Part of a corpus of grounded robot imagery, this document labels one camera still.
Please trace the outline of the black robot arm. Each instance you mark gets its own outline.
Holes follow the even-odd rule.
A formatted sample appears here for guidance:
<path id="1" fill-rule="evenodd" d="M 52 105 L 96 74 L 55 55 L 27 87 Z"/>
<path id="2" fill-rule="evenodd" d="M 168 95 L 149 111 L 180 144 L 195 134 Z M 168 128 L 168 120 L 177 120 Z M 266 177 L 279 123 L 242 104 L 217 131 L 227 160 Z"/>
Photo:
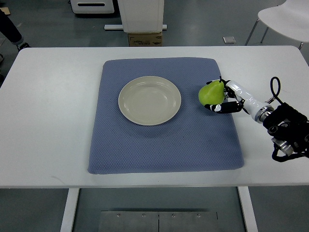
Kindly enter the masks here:
<path id="1" fill-rule="evenodd" d="M 266 116 L 263 126 L 272 137 L 273 160 L 309 157 L 309 120 L 305 115 L 284 102 Z"/>

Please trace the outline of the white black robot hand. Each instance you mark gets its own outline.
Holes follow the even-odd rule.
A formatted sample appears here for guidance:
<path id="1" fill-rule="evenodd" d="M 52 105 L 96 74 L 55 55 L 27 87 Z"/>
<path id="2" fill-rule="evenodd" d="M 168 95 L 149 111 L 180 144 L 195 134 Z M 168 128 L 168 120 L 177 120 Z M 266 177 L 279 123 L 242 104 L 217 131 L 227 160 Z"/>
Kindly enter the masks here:
<path id="1" fill-rule="evenodd" d="M 218 114 L 230 114 L 243 110 L 257 123 L 262 123 L 274 111 L 274 108 L 268 102 L 258 101 L 237 82 L 224 79 L 222 81 L 225 86 L 223 103 L 217 105 L 206 104 L 204 106 L 206 109 Z"/>

